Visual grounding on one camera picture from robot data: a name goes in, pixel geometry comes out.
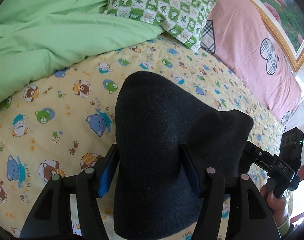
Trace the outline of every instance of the screw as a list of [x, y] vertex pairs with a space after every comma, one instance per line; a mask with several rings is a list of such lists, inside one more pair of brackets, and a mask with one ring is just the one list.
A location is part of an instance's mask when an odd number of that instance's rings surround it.
[[249, 179], [249, 175], [243, 173], [243, 174], [241, 175], [241, 178], [244, 179], [244, 180], [248, 180], [248, 179]]
[[58, 180], [60, 178], [60, 176], [58, 174], [54, 174], [52, 176], [52, 180]]
[[87, 173], [87, 174], [91, 174], [93, 172], [94, 172], [94, 169], [92, 167], [89, 167], [85, 170], [85, 173]]
[[210, 173], [210, 174], [214, 174], [215, 173], [215, 168], [209, 167], [209, 168], [206, 169], [206, 172]]

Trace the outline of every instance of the pink pillow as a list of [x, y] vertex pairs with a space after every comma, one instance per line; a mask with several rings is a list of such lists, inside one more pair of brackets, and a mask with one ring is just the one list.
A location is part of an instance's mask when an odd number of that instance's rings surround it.
[[266, 28], [252, 2], [217, 0], [208, 20], [213, 20], [214, 55], [244, 82], [261, 104], [279, 120], [286, 112], [296, 110], [300, 87], [280, 46], [267, 39]]

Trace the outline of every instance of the sleeve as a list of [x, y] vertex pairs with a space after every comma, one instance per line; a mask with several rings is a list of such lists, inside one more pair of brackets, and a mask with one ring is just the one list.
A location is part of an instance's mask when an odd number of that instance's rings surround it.
[[293, 228], [294, 226], [293, 224], [290, 223], [290, 216], [288, 214], [286, 221], [281, 226], [278, 227], [282, 240], [287, 238], [287, 236], [290, 234]]

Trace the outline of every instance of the heart pattern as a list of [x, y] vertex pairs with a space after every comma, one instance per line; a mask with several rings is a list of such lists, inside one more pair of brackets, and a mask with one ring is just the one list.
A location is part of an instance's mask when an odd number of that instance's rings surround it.
[[267, 61], [267, 74], [273, 75], [277, 70], [278, 57], [275, 53], [272, 42], [268, 38], [265, 38], [261, 43], [260, 55]]

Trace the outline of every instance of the green and white pillowcase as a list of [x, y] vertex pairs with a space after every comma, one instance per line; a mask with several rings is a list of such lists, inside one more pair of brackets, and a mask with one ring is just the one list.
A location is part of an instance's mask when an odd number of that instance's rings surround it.
[[216, 0], [109, 0], [104, 14], [160, 25], [193, 51]]

